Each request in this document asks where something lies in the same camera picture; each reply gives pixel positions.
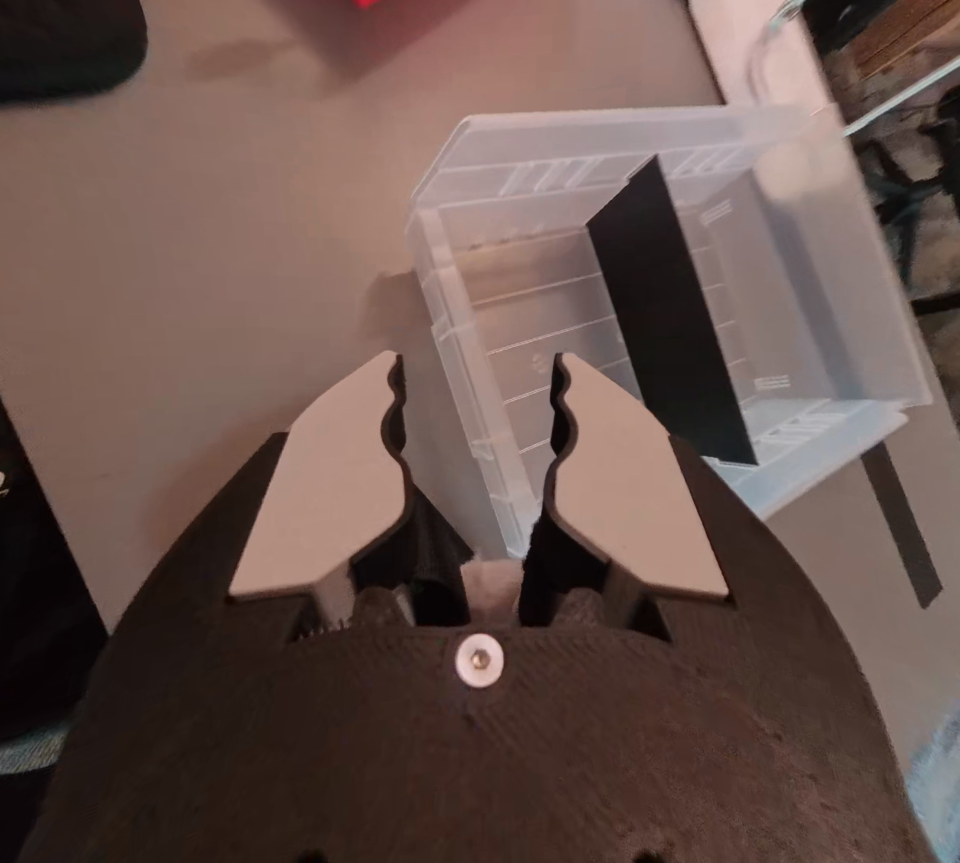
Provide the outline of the white plastic bin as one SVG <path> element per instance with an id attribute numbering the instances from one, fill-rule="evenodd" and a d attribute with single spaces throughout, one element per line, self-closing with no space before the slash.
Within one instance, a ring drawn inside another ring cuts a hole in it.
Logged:
<path id="1" fill-rule="evenodd" d="M 474 115 L 406 239 L 502 538 L 522 556 L 573 353 L 642 401 L 587 222 L 658 156 L 757 464 L 706 459 L 770 519 L 929 404 L 899 281 L 838 126 L 783 107 Z"/>

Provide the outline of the person's right hand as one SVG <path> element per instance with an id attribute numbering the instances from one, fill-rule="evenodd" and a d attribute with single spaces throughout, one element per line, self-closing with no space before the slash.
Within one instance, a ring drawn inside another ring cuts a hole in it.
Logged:
<path id="1" fill-rule="evenodd" d="M 516 558 L 474 558 L 461 566 L 470 624 L 477 628 L 520 625 L 523 563 Z"/>

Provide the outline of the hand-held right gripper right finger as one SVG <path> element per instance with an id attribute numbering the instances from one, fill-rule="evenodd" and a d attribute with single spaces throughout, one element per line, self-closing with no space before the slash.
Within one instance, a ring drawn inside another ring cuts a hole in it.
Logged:
<path id="1" fill-rule="evenodd" d="M 730 584 L 666 427 L 573 353 L 555 357 L 550 403 L 542 625 L 559 623 L 575 593 L 602 625 L 665 625 L 667 602 L 730 611 Z"/>

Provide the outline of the black bumpy round mat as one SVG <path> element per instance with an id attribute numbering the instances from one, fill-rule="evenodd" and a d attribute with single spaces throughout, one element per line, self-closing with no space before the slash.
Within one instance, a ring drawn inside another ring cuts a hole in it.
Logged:
<path id="1" fill-rule="evenodd" d="M 1 0 L 2 106 L 111 91 L 147 51 L 140 0 Z"/>

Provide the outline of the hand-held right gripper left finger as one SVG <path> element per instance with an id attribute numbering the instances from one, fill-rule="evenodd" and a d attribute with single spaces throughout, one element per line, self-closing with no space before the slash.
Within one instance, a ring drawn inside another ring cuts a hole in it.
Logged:
<path id="1" fill-rule="evenodd" d="M 349 621 L 357 566 L 410 520 L 402 354 L 383 351 L 294 421 L 228 588 L 236 602 L 305 595 Z"/>

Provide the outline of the black flat pouch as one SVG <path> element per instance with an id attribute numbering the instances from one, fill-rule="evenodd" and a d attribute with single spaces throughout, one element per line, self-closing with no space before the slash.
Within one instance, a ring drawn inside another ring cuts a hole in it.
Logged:
<path id="1" fill-rule="evenodd" d="M 637 168 L 585 229 L 646 408 L 700 456 L 756 466 L 660 158 Z"/>

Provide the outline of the person's black printed shirt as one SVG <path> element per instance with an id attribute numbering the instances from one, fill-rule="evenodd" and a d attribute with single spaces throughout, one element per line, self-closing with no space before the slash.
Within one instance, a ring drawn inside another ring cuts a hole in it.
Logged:
<path id="1" fill-rule="evenodd" d="M 57 761 L 107 631 L 6 407 L 1 408 L 1 773 Z"/>

